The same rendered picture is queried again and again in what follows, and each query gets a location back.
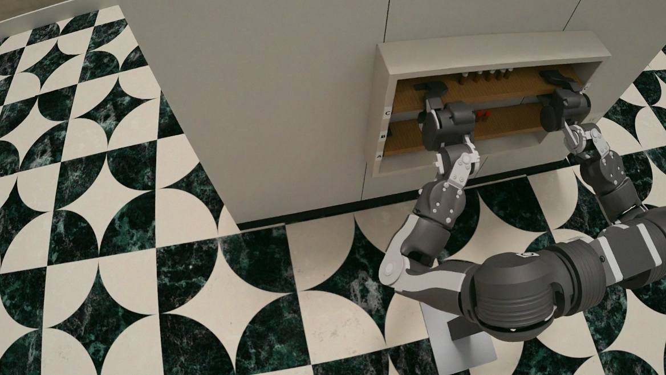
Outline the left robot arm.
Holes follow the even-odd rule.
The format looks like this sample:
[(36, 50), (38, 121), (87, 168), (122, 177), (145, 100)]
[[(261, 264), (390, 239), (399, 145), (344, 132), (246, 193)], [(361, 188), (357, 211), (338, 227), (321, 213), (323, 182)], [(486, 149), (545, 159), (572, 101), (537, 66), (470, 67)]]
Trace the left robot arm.
[(378, 276), (394, 293), (466, 317), (497, 340), (525, 342), (554, 319), (601, 303), (606, 287), (623, 276), (606, 237), (584, 236), (537, 252), (495, 254), (483, 264), (432, 268), (450, 237), (446, 229), (465, 208), (468, 176), (479, 169), (474, 149), (470, 142), (440, 147), (435, 181), (418, 190), (415, 215), (390, 239)]

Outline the beige wall rack case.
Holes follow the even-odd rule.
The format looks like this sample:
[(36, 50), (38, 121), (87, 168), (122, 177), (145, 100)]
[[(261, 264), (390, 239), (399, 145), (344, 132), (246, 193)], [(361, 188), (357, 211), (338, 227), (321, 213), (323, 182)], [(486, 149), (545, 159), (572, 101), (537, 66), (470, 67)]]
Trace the beige wall rack case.
[[(591, 83), (611, 53), (592, 30), (496, 33), (377, 43), (364, 155), (371, 178), (433, 167), (438, 152), (420, 150), (376, 160), (384, 150), (385, 107), (393, 104), (397, 80), (504, 68), (570, 64)], [(584, 88), (582, 87), (582, 89)], [(542, 147), (545, 130), (475, 141), (479, 158)]]

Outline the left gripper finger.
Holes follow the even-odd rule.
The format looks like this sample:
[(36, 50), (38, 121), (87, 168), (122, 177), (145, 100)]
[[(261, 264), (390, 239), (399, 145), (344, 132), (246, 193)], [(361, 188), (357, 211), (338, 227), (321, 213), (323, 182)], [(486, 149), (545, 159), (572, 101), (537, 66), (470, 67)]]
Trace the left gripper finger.
[(431, 112), (434, 114), (437, 121), (437, 127), (439, 128), (439, 123), (435, 111), (439, 111), (439, 109), (444, 108), (440, 97), (446, 95), (448, 91), (447, 85), (441, 80), (436, 80), (431, 82), (414, 84), (414, 89), (415, 91), (425, 90), (425, 89), (429, 90), (429, 92), (427, 92), (423, 98), (424, 108), (427, 111), (427, 113)]
[(418, 122), (418, 128), (420, 129), (420, 132), (423, 130), (423, 123), (425, 121), (426, 116), (427, 116), (427, 112), (425, 111), (425, 109), (421, 113), (418, 113), (417, 122)]

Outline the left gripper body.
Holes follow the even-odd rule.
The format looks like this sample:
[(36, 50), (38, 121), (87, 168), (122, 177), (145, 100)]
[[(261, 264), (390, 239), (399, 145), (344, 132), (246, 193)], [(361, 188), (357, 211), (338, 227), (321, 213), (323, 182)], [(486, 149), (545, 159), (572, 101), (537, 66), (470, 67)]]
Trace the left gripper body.
[(469, 104), (458, 100), (444, 104), (444, 110), (427, 113), (423, 123), (423, 144), (427, 151), (438, 152), (440, 147), (474, 143), (473, 130), (475, 128), (475, 115)]

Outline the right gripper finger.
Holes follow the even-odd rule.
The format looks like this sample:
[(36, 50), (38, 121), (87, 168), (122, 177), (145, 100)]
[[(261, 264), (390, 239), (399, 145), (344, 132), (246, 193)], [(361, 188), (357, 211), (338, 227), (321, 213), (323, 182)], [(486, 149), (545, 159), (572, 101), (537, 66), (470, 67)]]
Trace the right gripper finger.
[(572, 78), (565, 78), (559, 70), (544, 70), (539, 72), (541, 78), (547, 78), (549, 82), (560, 84), (564, 89), (570, 89), (572, 92), (582, 94), (582, 89), (578, 82)]
[(549, 103), (550, 100), (552, 99), (553, 94), (544, 94), (544, 95), (538, 95), (536, 96), (538, 100), (542, 100), (546, 103)]

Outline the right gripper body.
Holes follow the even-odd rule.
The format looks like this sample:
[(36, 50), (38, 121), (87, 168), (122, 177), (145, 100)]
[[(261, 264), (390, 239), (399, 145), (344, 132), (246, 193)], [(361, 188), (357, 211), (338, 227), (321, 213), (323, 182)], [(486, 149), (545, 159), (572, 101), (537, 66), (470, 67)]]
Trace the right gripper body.
[(540, 122), (543, 129), (548, 132), (563, 131), (568, 146), (578, 147), (580, 138), (576, 131), (568, 126), (580, 125), (591, 110), (591, 100), (584, 94), (571, 92), (569, 89), (556, 88), (549, 105), (545, 105), (540, 112)]

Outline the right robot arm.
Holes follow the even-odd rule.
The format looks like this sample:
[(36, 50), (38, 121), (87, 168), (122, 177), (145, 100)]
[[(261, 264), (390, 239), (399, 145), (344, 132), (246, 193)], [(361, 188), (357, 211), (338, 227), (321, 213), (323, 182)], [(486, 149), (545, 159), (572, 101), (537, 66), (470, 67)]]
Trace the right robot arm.
[[(564, 137), (564, 144), (580, 164), (580, 177), (593, 188), (609, 223), (597, 238), (636, 225), (655, 264), (654, 268), (616, 284), (635, 290), (661, 279), (666, 275), (666, 206), (649, 210), (644, 206), (631, 179), (626, 177), (621, 157), (610, 150), (597, 125), (584, 123), (568, 128), (578, 133), (580, 142), (572, 149)], [(591, 150), (594, 155), (587, 155)]]

